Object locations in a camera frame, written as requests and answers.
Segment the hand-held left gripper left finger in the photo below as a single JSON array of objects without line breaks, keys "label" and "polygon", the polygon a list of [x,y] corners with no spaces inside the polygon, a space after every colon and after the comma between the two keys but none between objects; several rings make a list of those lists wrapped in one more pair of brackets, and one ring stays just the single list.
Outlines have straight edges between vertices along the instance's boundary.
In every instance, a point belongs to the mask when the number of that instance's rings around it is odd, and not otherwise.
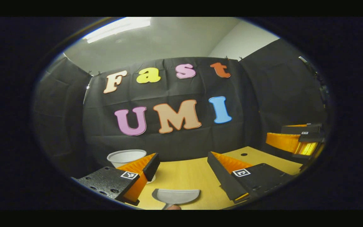
[{"label": "hand-held left gripper left finger", "polygon": [[140,194],[147,182],[153,179],[159,165],[159,154],[154,153],[118,168],[103,167],[76,179],[76,182],[110,200],[136,206]]}]

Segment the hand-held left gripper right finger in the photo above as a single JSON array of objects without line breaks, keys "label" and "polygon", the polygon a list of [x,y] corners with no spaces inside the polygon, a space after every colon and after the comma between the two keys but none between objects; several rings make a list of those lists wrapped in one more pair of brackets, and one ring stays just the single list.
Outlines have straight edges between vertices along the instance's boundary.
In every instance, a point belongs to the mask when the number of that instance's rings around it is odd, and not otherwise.
[{"label": "hand-held left gripper right finger", "polygon": [[251,165],[216,152],[208,152],[207,162],[234,203],[252,201],[276,191],[294,176],[261,163]]}]

